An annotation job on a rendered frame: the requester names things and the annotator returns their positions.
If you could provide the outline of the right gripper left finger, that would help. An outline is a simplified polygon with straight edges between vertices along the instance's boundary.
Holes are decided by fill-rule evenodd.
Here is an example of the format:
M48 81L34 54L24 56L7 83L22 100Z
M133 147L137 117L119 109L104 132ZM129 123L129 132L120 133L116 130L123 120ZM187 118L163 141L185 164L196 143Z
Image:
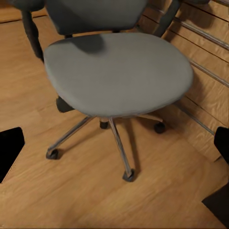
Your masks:
M25 145L20 127L0 132L0 184Z

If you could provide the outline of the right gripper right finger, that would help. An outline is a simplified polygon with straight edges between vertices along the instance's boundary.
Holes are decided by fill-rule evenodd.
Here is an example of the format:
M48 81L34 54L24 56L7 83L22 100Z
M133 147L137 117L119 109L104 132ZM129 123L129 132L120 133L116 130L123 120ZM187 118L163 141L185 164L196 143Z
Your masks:
M218 151L221 153L221 156L224 157L227 163L229 163L229 129L224 127L218 127L214 144Z

